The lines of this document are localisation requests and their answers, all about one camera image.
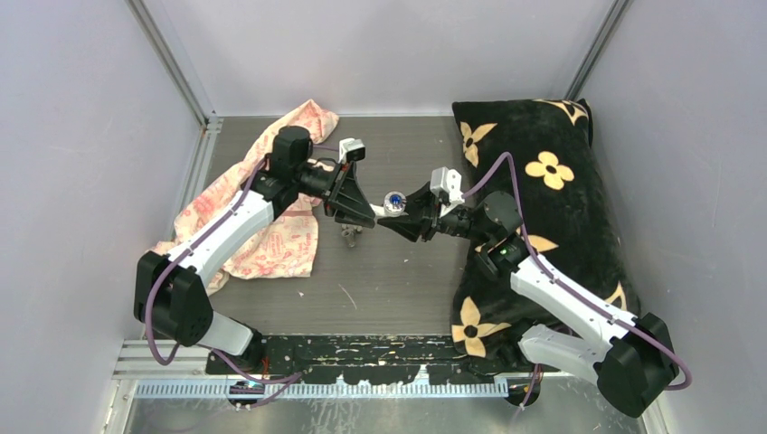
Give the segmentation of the white plastic water faucet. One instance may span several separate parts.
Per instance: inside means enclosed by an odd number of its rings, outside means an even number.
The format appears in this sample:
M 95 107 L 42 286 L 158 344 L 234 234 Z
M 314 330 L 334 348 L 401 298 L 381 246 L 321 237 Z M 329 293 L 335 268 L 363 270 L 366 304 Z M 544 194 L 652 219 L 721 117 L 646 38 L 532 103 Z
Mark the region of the white plastic water faucet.
M 371 203 L 370 207 L 374 212 L 376 219 L 378 218 L 394 218 L 406 214 L 406 195 L 398 192 L 391 191 L 384 196 L 381 204 Z

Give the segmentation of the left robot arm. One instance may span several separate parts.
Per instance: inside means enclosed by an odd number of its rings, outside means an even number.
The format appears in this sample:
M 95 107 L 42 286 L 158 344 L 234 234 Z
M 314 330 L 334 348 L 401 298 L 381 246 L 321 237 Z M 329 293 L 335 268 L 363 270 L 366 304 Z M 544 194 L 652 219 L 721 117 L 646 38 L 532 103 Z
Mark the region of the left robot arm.
M 320 200 L 336 222 L 365 228 L 376 214 L 355 176 L 365 145 L 343 139 L 330 169 L 313 160 L 314 142 L 307 129 L 283 127 L 272 149 L 256 164 L 231 201 L 187 241 L 166 254 L 145 253 L 137 264 L 134 316 L 146 327 L 148 347 L 162 365 L 155 338 L 175 347 L 199 345 L 228 354 L 242 373 L 260 368 L 264 351 L 254 328 L 216 312 L 206 293 L 214 275 L 257 232 L 271 226 L 301 195 Z

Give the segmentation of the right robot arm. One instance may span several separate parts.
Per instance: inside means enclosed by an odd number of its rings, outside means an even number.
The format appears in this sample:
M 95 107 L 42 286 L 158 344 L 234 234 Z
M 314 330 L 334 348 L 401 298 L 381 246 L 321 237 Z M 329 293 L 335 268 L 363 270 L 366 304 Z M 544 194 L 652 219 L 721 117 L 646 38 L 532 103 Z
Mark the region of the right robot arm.
M 451 328 L 454 341 L 471 356 L 485 357 L 484 339 L 497 332 L 517 335 L 502 347 L 505 365 L 522 372 L 532 363 L 548 365 L 595 385 L 626 416 L 641 416 L 679 374 L 664 321 L 637 317 L 596 297 L 528 247 L 515 197 L 492 192 L 468 207 L 454 192 L 424 185 L 408 196 L 388 193 L 372 208 L 377 223 L 409 241 L 444 233 L 478 243 L 475 259 L 486 278 L 529 299 L 571 329 L 484 319 L 471 296 L 460 303 Z

